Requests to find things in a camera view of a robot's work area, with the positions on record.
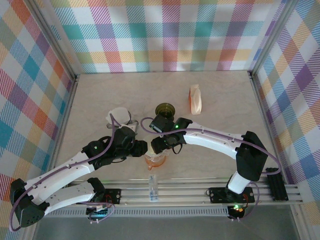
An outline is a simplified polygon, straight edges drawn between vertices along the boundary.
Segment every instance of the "marble surface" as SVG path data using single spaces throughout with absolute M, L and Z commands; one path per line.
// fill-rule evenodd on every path
M 202 112 L 192 115 L 188 94 L 192 84 L 199 84 Z M 160 103 L 175 107 L 175 119 L 184 117 L 207 128 L 245 134 L 255 132 L 267 150 L 272 151 L 267 131 L 246 71 L 150 72 L 82 75 L 76 90 L 56 166 L 73 157 L 82 147 L 112 131 L 106 128 L 109 110 L 125 107 L 132 119 L 155 117 Z M 136 139 L 147 135 L 141 127 Z M 268 158 L 266 167 L 276 167 Z M 205 147 L 185 145 L 180 154 L 170 152 L 166 162 L 151 171 L 144 157 L 128 157 L 121 163 L 104 166 L 83 176 L 82 180 L 145 179 L 156 174 L 169 178 L 229 178 L 236 170 L 230 157 Z

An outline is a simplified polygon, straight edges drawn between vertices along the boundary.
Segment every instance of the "black bracket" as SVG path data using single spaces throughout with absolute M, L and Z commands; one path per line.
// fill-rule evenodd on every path
M 120 188 L 106 188 L 104 190 L 103 196 L 100 198 L 100 202 L 102 203 L 112 203 L 112 204 L 120 204 L 121 199 L 121 189 Z M 105 215 L 108 214 L 108 209 L 103 209 L 100 211 L 95 211 L 95 208 L 87 207 L 85 214 L 89 215 L 91 214 L 91 217 L 93 218 L 102 218 Z
M 120 188 L 107 188 L 104 190 L 105 202 L 112 204 L 120 204 L 121 189 Z
M 254 132 L 247 131 L 245 135 L 242 135 L 241 137 L 244 141 L 266 150 L 265 146 Z M 253 182 L 259 181 L 268 155 L 245 143 L 241 143 L 235 150 L 237 151 L 235 155 L 236 170 L 239 175 Z
M 248 203 L 255 202 L 254 192 L 252 187 L 245 187 L 241 194 L 236 194 L 231 191 L 226 192 L 225 187 L 210 187 L 206 191 L 206 194 L 210 197 L 210 202 L 212 204 L 246 204 L 247 200 L 244 195 L 248 197 Z
M 10 187 L 10 202 L 12 206 L 15 204 L 17 199 L 26 191 L 26 183 L 18 178 L 11 183 Z M 34 197 L 32 195 L 26 194 L 18 206 L 15 209 L 15 215 L 18 219 L 18 222 L 22 228 L 26 228 L 40 221 L 45 215 L 45 210 L 50 205 L 48 202 L 43 202 L 39 205 L 36 205 L 32 202 Z
M 278 170 L 278 168 L 266 168 L 267 173 L 272 173 Z M 267 175 L 268 183 L 271 191 L 271 196 L 274 201 L 288 201 L 288 194 L 285 186 L 285 182 L 282 178 L 281 172 L 274 175 Z
M 233 206 L 228 206 L 228 213 L 229 219 L 237 219 L 237 218 L 243 218 L 245 216 L 246 210 L 244 209 L 243 211 L 238 211 L 237 209 L 234 209 Z

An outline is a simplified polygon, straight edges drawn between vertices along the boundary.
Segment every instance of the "clear plastic cup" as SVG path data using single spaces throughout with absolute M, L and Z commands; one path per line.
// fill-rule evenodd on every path
M 148 169 L 151 170 L 153 167 L 159 167 L 165 163 L 169 152 L 164 150 L 159 154 L 155 154 L 151 146 L 151 141 L 155 138 L 154 135 L 148 135 L 143 140 L 148 144 L 148 151 L 144 155 L 144 160 L 148 164 Z

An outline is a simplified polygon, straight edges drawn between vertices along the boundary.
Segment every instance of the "colorful plaid wall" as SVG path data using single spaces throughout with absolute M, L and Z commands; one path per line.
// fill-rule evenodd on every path
M 83 72 L 121 73 L 247 70 L 281 0 L 50 2 Z
M 300 0 L 258 73 L 290 183 L 320 239 L 320 0 Z
M 23 0 L 0 1 L 0 240 L 8 231 L 10 183 L 46 170 L 71 80 Z
M 271 21 L 267 31 L 265 32 L 264 37 L 263 37 L 263 39 L 262 39 L 262 41 L 261 41 L 261 43 L 259 45 L 259 48 L 258 48 L 258 50 L 256 51 L 256 53 L 254 55 L 253 61 L 251 62 L 251 65 L 250 65 L 250 67 L 248 69 L 249 71 L 253 70 L 253 68 L 254 68 L 254 66 L 255 66 L 255 64 L 256 64 L 259 56 L 260 56 L 260 53 L 264 49 L 264 47 L 265 47 L 265 45 L 266 45 L 266 43 L 267 43 L 267 41 L 269 39 L 270 34 L 273 32 L 274 27 L 276 26 L 276 23 L 277 23 L 279 17 L 281 16 L 281 13 L 283 12 L 284 7 L 285 7 L 287 2 L 288 2 L 288 0 L 282 0 L 280 5 L 278 6 L 278 8 L 277 8 L 277 10 L 276 10 L 276 12 L 275 12 L 275 14 L 274 14 L 274 16 L 272 18 L 272 21 Z
M 68 62 L 70 64 L 70 66 L 72 67 L 73 72 L 80 74 L 82 72 L 81 68 L 77 67 L 77 63 L 75 61 L 75 58 L 70 54 L 70 51 L 69 51 L 68 47 L 66 46 L 65 41 L 63 41 L 62 36 L 60 35 L 59 31 L 57 30 L 57 26 L 55 25 L 52 17 L 50 16 L 50 13 L 49 13 L 50 11 L 48 11 L 45 8 L 44 1 L 43 0 L 31 0 L 31 1 L 35 1 L 35 3 L 38 5 L 39 9 L 41 10 L 43 17 L 46 20 L 46 23 L 51 27 L 52 33 L 55 36 L 62 51 L 64 52 L 66 58 L 68 59 Z

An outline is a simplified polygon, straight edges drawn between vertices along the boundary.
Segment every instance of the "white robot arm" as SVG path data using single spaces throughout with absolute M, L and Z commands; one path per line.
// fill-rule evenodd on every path
M 265 150 L 258 136 L 250 131 L 245 135 L 231 134 L 206 128 L 182 117 L 173 122 L 160 114 L 153 119 L 150 128 L 163 133 L 163 137 L 157 137 L 151 142 L 156 154 L 165 149 L 192 144 L 219 151 L 236 160 L 237 171 L 226 186 L 236 194 L 241 194 L 251 181 L 259 180 L 268 157 L 255 147 L 245 144 L 251 143 Z
M 157 137 L 151 142 L 156 154 L 165 149 L 173 149 L 176 146 L 182 148 L 184 144 L 191 144 L 219 151 L 235 159 L 237 171 L 231 176 L 226 186 L 231 194 L 239 195 L 251 181 L 258 181 L 268 157 L 255 147 L 245 144 L 252 143 L 265 149 L 253 132 L 248 131 L 245 135 L 225 133 L 203 127 L 185 118 L 179 118 L 173 122 L 160 114 L 154 118 L 150 127 L 158 133 L 163 133 L 162 137 Z M 92 141 L 61 166 L 27 182 L 21 179 L 12 182 L 10 201 L 12 205 L 16 205 L 14 212 L 20 226 L 28 227 L 48 213 L 71 204 L 101 202 L 106 193 L 97 178 L 90 178 L 80 185 L 63 187 L 83 175 L 111 164 L 115 159 L 124 160 L 127 156 L 144 155 L 147 152 L 147 143 L 135 140 L 135 136 L 135 129 L 121 124 L 114 133 L 112 143 L 109 136 Z M 101 154 L 109 143 L 110 148 L 103 155 L 89 160 Z M 59 169 L 61 171 L 46 178 Z

